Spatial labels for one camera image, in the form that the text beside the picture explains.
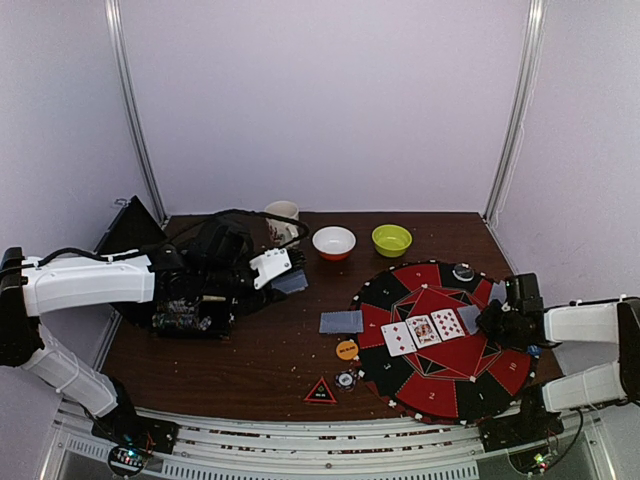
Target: green bowl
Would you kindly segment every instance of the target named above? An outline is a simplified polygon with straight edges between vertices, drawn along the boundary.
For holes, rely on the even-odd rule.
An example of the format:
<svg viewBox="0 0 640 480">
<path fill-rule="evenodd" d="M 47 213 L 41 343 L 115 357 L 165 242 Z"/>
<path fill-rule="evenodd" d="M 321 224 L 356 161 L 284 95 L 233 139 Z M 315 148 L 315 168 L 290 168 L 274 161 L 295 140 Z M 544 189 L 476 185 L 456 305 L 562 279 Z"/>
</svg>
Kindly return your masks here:
<svg viewBox="0 0 640 480">
<path fill-rule="evenodd" d="M 371 234 L 376 251 L 383 257 L 396 258 L 405 254 L 413 238 L 399 225 L 380 225 Z"/>
</svg>

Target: wooden table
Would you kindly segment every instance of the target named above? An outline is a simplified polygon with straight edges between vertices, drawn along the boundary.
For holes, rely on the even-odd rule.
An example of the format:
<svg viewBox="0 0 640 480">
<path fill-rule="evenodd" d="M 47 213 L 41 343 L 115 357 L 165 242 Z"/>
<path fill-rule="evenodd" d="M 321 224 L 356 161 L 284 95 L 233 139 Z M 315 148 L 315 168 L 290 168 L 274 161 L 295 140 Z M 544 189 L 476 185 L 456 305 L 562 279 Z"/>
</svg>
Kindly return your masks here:
<svg viewBox="0 0 640 480">
<path fill-rule="evenodd" d="M 175 217 L 168 233 L 201 217 Z M 362 284 L 394 264 L 432 258 L 469 263 L 489 277 L 511 274 L 491 234 L 477 214 L 469 213 L 303 213 L 312 232 L 343 225 L 357 237 L 344 262 L 321 259 L 310 241 L 309 288 L 285 302 L 237 321 L 228 341 L 174 340 L 150 336 L 123 322 L 104 372 L 126 385 L 138 406 L 174 413 L 245 420 L 334 421 L 395 417 L 364 385 L 336 390 L 337 405 L 308 405 L 302 399 L 320 376 L 332 383 L 346 368 L 335 354 L 340 335 L 320 335 L 320 314 L 346 310 Z M 265 238 L 263 221 L 248 222 L 257 247 Z M 383 223 L 409 229 L 414 243 L 400 260 L 381 257 L 371 231 Z M 538 366 L 538 381 L 561 376 L 551 352 Z"/>
</svg>

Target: white mug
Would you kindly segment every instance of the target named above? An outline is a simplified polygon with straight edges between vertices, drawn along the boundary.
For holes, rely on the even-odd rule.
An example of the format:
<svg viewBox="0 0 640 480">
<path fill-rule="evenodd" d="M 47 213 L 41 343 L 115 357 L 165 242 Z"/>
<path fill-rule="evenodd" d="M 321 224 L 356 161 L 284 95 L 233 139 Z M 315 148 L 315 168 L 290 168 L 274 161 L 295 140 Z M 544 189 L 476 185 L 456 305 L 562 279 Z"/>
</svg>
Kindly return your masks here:
<svg viewBox="0 0 640 480">
<path fill-rule="evenodd" d="M 293 220 L 298 220 L 298 214 L 300 213 L 298 205 L 287 200 L 270 203 L 265 207 L 264 211 L 271 213 L 272 215 L 279 215 Z M 296 226 L 290 223 L 267 218 L 267 225 L 269 226 L 269 236 L 271 237 L 271 241 L 277 247 L 284 245 L 299 235 Z M 293 247 L 298 243 L 299 242 L 292 243 L 289 247 Z"/>
</svg>

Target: red and black mat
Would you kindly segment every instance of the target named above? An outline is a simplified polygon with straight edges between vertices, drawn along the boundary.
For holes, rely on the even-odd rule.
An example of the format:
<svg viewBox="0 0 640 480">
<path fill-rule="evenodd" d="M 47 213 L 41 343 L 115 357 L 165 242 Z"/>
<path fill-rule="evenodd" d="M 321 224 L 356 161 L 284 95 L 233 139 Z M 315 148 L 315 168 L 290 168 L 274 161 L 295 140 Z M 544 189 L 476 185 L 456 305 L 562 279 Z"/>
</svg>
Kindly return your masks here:
<svg viewBox="0 0 640 480">
<path fill-rule="evenodd" d="M 494 281 L 435 260 L 405 264 L 366 282 L 352 308 L 362 310 L 357 336 L 362 380 L 389 406 L 426 422 L 474 422 L 502 413 L 535 376 L 531 355 L 502 350 L 478 331 L 417 352 L 391 357 L 380 327 L 442 309 L 489 302 Z"/>
</svg>

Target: white bowl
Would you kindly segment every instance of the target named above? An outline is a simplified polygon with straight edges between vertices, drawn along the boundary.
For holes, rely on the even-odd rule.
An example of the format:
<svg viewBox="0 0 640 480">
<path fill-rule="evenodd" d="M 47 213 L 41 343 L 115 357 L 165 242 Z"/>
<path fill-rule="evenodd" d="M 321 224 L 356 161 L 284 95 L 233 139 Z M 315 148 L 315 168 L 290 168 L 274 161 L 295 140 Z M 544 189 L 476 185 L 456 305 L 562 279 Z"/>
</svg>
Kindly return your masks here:
<svg viewBox="0 0 640 480">
<path fill-rule="evenodd" d="M 343 260 L 356 246 L 356 236 L 344 227 L 324 227 L 312 239 L 313 246 L 327 260 Z"/>
</svg>

